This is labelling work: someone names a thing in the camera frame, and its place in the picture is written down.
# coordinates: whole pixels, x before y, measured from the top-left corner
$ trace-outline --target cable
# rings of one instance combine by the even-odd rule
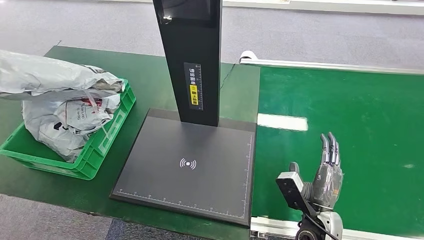
[[[333,234],[329,233],[329,231],[325,230],[321,225],[318,224],[312,217],[310,217],[308,214],[304,214],[311,223],[313,223],[315,226],[317,226],[321,231],[323,231],[325,234],[327,234],[330,238],[334,240],[339,240],[337,237],[335,237]]]
[[[233,71],[234,67],[236,66],[236,64],[234,63],[231,67],[231,69],[228,71],[228,73],[226,74],[226,76],[224,77],[224,80],[222,80],[222,85],[219,88],[219,90],[221,90],[224,87],[225,84],[225,80],[230,76],[231,72]]]

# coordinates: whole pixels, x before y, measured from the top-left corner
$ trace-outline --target crate handle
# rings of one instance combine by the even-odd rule
[[[118,131],[119,126],[124,121],[125,113],[121,109],[117,114],[114,115],[115,120],[112,123],[112,126],[110,126],[109,131],[107,131],[107,135],[104,136],[103,140],[98,146],[98,150],[101,152],[101,154],[104,156],[106,152],[111,147],[112,143],[115,139],[115,134]]]

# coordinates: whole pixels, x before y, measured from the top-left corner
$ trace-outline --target yellow label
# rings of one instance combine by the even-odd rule
[[[199,102],[198,102],[198,86],[190,85],[190,99],[191,99],[191,104],[199,105]]]

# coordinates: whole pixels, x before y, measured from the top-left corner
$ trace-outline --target robotic thumb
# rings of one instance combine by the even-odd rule
[[[299,172],[299,164],[295,161],[290,162],[290,165],[288,165],[288,171],[296,172],[297,174],[299,174],[299,176],[301,175],[301,173]]]

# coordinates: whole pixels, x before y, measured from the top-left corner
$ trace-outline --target robotic hand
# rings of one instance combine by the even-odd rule
[[[342,239],[342,219],[333,211],[343,181],[339,143],[331,132],[328,139],[321,134],[321,164],[313,182],[303,182],[296,162],[275,180],[288,206],[303,212],[296,240]]]

